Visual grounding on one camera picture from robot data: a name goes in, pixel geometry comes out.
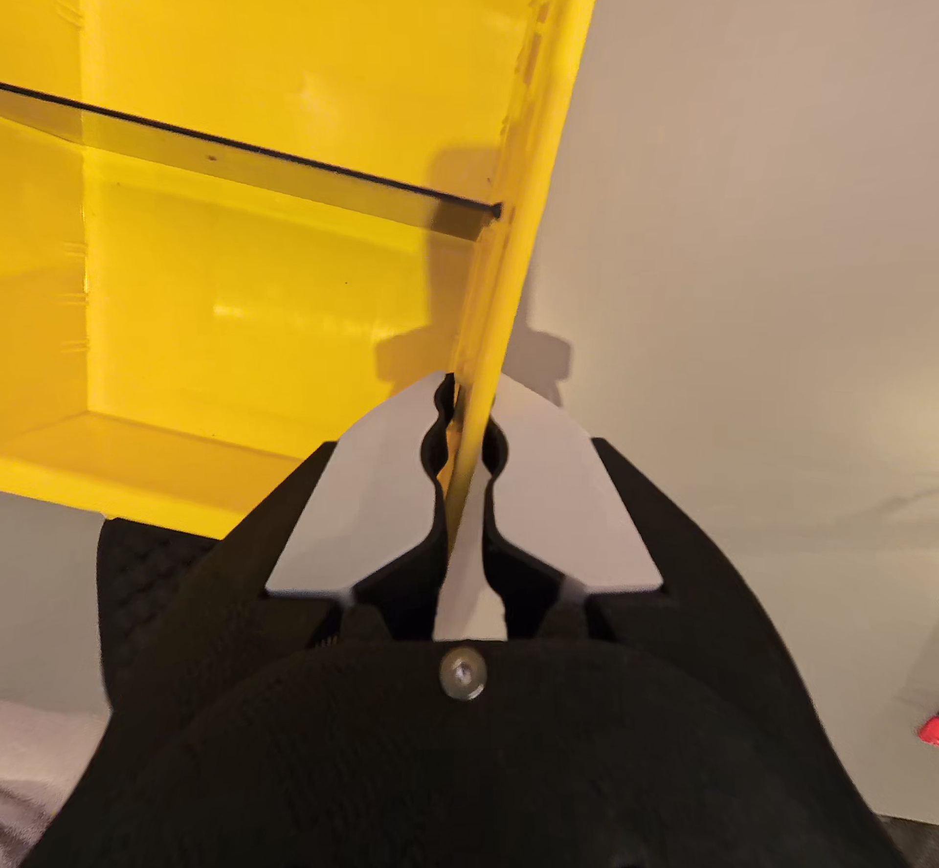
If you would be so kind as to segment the yellow plastic bin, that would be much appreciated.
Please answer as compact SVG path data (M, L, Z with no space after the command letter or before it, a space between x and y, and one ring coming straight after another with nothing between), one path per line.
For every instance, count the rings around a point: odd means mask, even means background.
M436 370L469 486L595 0L1 0L2 491L227 534Z

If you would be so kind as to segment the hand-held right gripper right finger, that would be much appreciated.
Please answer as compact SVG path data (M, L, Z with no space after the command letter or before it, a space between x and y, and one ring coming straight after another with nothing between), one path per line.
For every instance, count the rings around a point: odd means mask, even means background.
M487 458L496 540L559 578L566 596L658 591L664 581L588 432L500 377Z

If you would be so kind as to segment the black textured pad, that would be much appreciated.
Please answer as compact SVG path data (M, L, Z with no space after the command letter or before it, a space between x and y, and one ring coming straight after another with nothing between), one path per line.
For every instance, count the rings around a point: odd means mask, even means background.
M114 518L100 528L96 592L100 671L108 705L121 679L152 639L184 580L217 539Z

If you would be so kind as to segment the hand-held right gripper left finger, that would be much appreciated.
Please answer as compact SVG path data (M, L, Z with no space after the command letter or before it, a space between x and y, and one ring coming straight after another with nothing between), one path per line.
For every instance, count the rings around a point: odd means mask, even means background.
M424 462L422 449L447 382L432 372L342 434L268 579L269 594L351 599L356 583L429 536L439 468Z

